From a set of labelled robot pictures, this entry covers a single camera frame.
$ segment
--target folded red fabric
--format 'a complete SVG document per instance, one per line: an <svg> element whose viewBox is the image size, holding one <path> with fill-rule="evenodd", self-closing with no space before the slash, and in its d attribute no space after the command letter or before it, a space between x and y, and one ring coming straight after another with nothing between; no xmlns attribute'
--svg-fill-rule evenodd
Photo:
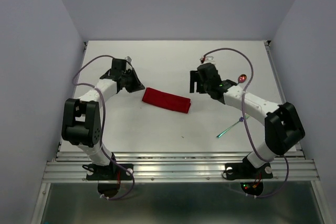
<svg viewBox="0 0 336 224"><path fill-rule="evenodd" d="M189 98L179 97L178 95L168 94L152 88L146 88L142 101L167 110L183 113L188 113L191 105Z"/></svg>

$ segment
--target glass panel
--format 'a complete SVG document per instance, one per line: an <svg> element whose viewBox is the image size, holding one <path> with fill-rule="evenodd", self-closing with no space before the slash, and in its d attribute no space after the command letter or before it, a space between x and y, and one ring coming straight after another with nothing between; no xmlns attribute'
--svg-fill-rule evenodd
<svg viewBox="0 0 336 224"><path fill-rule="evenodd" d="M264 193L280 185L264 183ZM266 199L245 197L228 186L142 184L125 199L107 201L99 198L97 184L53 184L42 223L323 223L310 182L288 182ZM230 187L241 191L239 183Z"/></svg>

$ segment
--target red light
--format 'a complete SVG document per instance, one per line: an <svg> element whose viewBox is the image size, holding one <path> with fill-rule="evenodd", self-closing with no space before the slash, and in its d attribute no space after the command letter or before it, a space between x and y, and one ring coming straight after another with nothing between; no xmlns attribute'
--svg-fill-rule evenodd
<svg viewBox="0 0 336 224"><path fill-rule="evenodd" d="M239 77L238 77L238 83L243 83L245 82L247 79L247 76L246 74L241 74Z"/></svg>

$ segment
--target screw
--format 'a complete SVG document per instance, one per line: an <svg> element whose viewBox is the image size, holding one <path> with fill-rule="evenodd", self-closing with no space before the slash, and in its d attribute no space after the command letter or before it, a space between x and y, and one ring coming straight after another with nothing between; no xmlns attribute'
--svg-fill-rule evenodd
<svg viewBox="0 0 336 224"><path fill-rule="evenodd" d="M266 172L267 174L271 174L271 173L272 173L272 168L269 167L269 166L266 166L266 167L265 167L265 172Z"/></svg>

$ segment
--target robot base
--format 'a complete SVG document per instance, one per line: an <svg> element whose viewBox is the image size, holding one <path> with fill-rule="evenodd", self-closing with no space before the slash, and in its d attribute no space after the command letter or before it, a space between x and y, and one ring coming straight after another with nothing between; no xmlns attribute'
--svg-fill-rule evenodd
<svg viewBox="0 0 336 224"><path fill-rule="evenodd" d="M133 164L120 164L122 167L133 172ZM95 164L89 164L85 167L88 170L86 180L117 180L118 173L120 172L120 180L132 180L132 177L128 175L124 170L117 166L107 165L99 166Z"/></svg>
<svg viewBox="0 0 336 224"><path fill-rule="evenodd" d="M246 165L246 163L226 163L222 177L227 180L255 179L259 174L263 179L273 178L270 164L265 163L260 168L255 169Z"/></svg>

